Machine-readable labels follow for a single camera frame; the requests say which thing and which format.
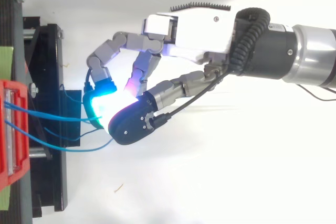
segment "coiled black cable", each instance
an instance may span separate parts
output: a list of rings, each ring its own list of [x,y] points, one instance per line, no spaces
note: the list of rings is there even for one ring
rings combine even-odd
[[[230,56],[230,70],[241,75],[248,60],[248,56],[258,38],[263,34],[270,22],[267,11],[261,8],[247,8],[237,13],[236,18],[254,20],[251,27],[243,34]]]

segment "white wall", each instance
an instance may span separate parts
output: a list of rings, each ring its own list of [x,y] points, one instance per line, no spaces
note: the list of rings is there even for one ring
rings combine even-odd
[[[198,0],[27,0],[24,13],[65,31],[65,86],[79,89],[86,57],[100,43],[189,1]],[[262,7],[274,23],[336,28],[334,0],[199,1]],[[134,59],[123,52],[109,65],[119,87]],[[198,68],[162,59],[149,86]],[[335,223],[335,109],[282,81],[228,77],[135,144],[67,154],[69,205],[43,209],[34,223]],[[82,148],[108,139],[95,133]]]

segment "black serrated strip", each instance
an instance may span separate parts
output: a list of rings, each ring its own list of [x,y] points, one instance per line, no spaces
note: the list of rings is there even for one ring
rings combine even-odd
[[[229,5],[218,5],[218,4],[211,4],[211,3],[202,3],[202,2],[190,2],[184,5],[177,5],[170,8],[171,12],[176,12],[178,10],[184,10],[192,7],[203,7],[203,8],[210,8],[210,9],[219,9],[219,10],[231,10],[231,6]]]

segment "robotic hand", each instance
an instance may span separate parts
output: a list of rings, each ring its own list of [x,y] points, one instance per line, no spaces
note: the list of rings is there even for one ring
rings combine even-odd
[[[121,48],[139,55],[124,91],[117,91],[105,64]],[[192,56],[195,63],[205,63],[204,72],[187,73],[147,91],[147,79],[161,56]],[[97,48],[87,59],[83,101],[88,116],[102,117],[92,122],[95,127],[105,128],[119,144],[131,144],[213,90],[228,74],[333,88],[335,61],[335,30],[270,24],[269,14],[260,8],[235,15],[229,6],[189,3],[150,15],[141,34],[118,32]],[[154,116],[177,98],[193,96],[173,112]]]

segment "black metal frame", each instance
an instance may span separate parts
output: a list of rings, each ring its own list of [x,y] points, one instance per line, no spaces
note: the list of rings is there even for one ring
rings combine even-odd
[[[80,118],[81,104],[66,99],[64,91],[60,90],[63,83],[63,64],[60,28],[56,24],[39,26],[39,17],[25,17],[24,28],[35,29],[31,40],[25,40],[25,58],[32,82],[39,88],[35,98],[31,98],[32,110],[54,115]],[[69,91],[74,99],[80,101],[81,91]],[[44,133],[44,127],[50,129],[53,135]],[[80,141],[65,141],[61,136],[78,137],[79,122],[58,122],[29,117],[29,132],[40,139],[57,146],[79,146]],[[31,147],[40,147],[31,141]],[[55,211],[63,211],[67,204],[67,174],[66,153],[49,149],[47,158],[30,160],[31,193],[33,199],[33,217],[41,217],[42,206],[54,206]]]

